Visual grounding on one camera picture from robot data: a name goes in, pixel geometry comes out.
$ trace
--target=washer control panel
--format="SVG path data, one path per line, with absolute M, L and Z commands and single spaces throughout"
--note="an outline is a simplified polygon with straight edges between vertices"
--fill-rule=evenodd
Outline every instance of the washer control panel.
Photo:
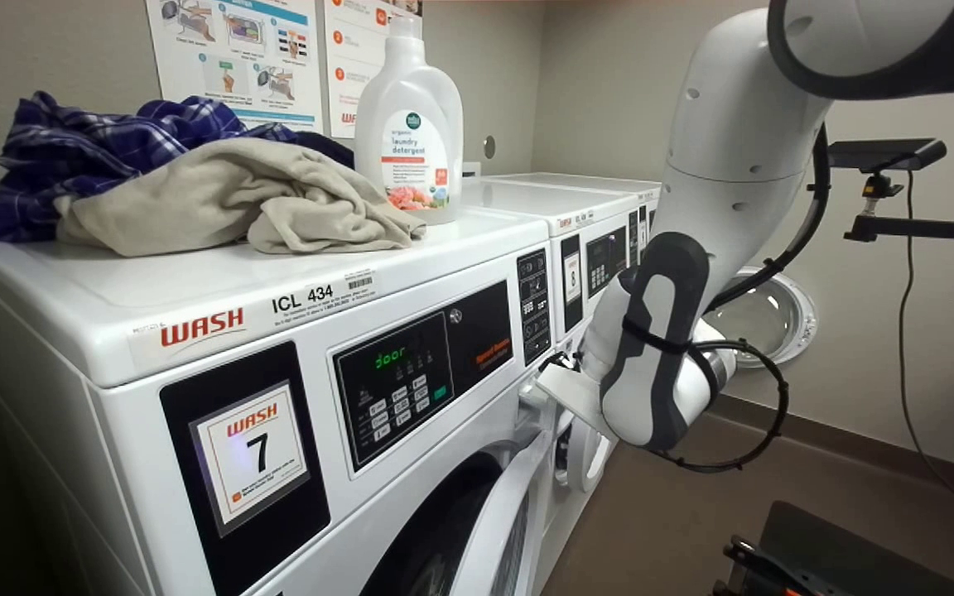
M 335 353 L 355 469 L 511 358 L 508 281 Z

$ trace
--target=digital display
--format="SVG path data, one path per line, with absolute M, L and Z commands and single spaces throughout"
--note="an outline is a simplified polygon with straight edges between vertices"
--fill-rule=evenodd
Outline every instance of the digital display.
M 218 533 L 247 521 L 308 477 L 289 385 L 191 421 Z
M 384 372 L 384 369 L 392 369 L 392 363 L 399 363 L 403 353 L 408 353 L 408 348 L 382 351 L 382 353 L 375 358 L 375 372 Z

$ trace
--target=label sticker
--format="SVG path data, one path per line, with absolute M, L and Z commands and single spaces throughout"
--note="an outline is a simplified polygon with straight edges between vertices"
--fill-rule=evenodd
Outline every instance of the label sticker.
M 244 309 L 227 309 L 202 318 L 186 318 L 158 327 L 158 348 L 190 348 L 205 339 L 244 330 Z
M 565 256 L 565 302 L 580 298 L 580 256 Z
M 270 298 L 270 318 L 275 318 L 275 327 L 291 327 L 291 325 L 301 325 L 301 322 L 311 322 L 328 312 L 342 312 L 349 304 L 362 304 L 370 298 L 377 298 L 375 276 L 357 270 L 332 286 L 311 286 L 311 289 Z
M 450 163 L 440 128 L 421 112 L 393 112 L 382 139 L 382 179 L 399 213 L 450 204 Z
M 223 522 L 275 502 L 308 477 L 289 385 L 191 423 Z

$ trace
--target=cable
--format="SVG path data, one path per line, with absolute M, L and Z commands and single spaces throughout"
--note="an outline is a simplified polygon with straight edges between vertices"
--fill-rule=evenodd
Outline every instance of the cable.
M 809 184 L 812 189 L 812 210 L 803 214 L 797 235 L 780 248 L 780 256 L 764 257 L 764 264 L 754 276 L 720 293 L 706 312 L 716 312 L 716 309 L 742 298 L 745 293 L 764 286 L 768 279 L 776 279 L 786 264 L 791 264 L 803 251 L 803 245 L 818 233 L 821 214 L 829 213 L 829 198 L 830 198 L 830 150 L 829 150 L 829 128 L 826 125 L 818 125 L 818 137 L 812 141 L 812 171 L 816 171 L 816 181 Z
M 768 375 L 771 375 L 776 385 L 778 385 L 778 412 L 776 412 L 771 423 L 764 428 L 764 438 L 762 438 L 752 450 L 745 450 L 745 454 L 738 454 L 738 456 L 732 456 L 732 459 L 716 459 L 716 464 L 692 464 L 692 459 L 674 456 L 674 454 L 669 454 L 669 450 L 652 450 L 657 456 L 673 459 L 674 466 L 692 469 L 692 475 L 726 475 L 726 469 L 742 469 L 748 459 L 762 456 L 762 454 L 771 446 L 771 442 L 780 435 L 780 423 L 786 423 L 786 414 L 789 414 L 789 385 L 786 385 L 786 375 L 780 375 L 780 369 L 778 369 L 768 353 L 762 353 L 759 348 L 752 348 L 745 339 L 735 339 L 735 340 L 681 340 L 681 343 L 674 343 L 674 340 L 664 340 L 664 339 L 649 334 L 649 330 L 646 330 L 641 325 L 636 325 L 632 318 L 621 318 L 621 330 L 632 334 L 632 339 L 640 339 L 641 343 L 663 351 L 663 353 L 692 358 L 692 363 L 699 363 L 699 372 L 703 372 L 712 398 L 720 395 L 720 387 L 716 387 L 716 375 L 712 375 L 712 369 L 709 369 L 709 360 L 706 360 L 706 351 L 709 351 L 709 353 L 712 353 L 712 351 L 745 351 L 745 353 L 752 353 L 762 369 L 768 369 Z
M 913 219 L 913 170 L 908 170 L 908 222 Z M 905 235 L 905 293 L 902 293 L 902 304 L 897 304 L 897 387 L 902 387 L 902 414 L 905 414 L 905 428 L 912 438 L 912 446 L 917 454 L 917 459 L 924 464 L 926 477 L 954 496 L 950 481 L 934 466 L 934 459 L 926 456 L 926 450 L 917 442 L 913 421 L 912 421 L 912 392 L 908 392 L 908 302 L 913 293 L 913 235 Z

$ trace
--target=washing machine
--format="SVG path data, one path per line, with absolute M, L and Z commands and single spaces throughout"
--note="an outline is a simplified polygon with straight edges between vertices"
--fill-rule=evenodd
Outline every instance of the washing machine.
M 0 245 L 0 423 L 66 592 L 537 592 L 545 251 L 495 213 L 377 256 Z
M 640 262 L 658 204 L 658 181 L 563 171 L 511 171 L 462 181 L 462 203 L 537 219 L 550 241 L 550 339 L 557 353 L 583 351 L 586 322 L 612 276 Z M 612 442 L 557 408 L 552 493 L 542 521 L 542 587 L 603 481 Z
M 762 267 L 742 267 L 732 286 L 759 276 Z M 768 353 L 778 369 L 809 351 L 818 330 L 812 298 L 786 276 L 771 276 L 759 289 L 735 302 L 703 315 L 721 339 L 745 339 L 752 348 Z M 752 353 L 738 353 L 738 372 L 764 372 Z

